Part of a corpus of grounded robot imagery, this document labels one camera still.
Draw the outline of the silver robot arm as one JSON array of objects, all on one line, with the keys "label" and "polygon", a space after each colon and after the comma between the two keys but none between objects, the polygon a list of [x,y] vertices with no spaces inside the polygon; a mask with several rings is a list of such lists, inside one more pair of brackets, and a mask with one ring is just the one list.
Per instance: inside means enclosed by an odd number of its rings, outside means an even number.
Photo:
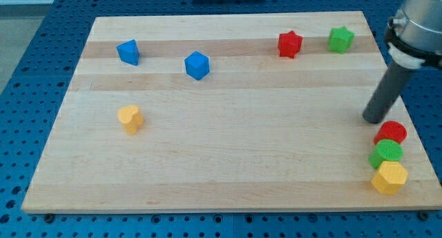
[{"label": "silver robot arm", "polygon": [[403,0],[389,18],[385,43],[399,51],[399,64],[441,69],[441,0]]}]

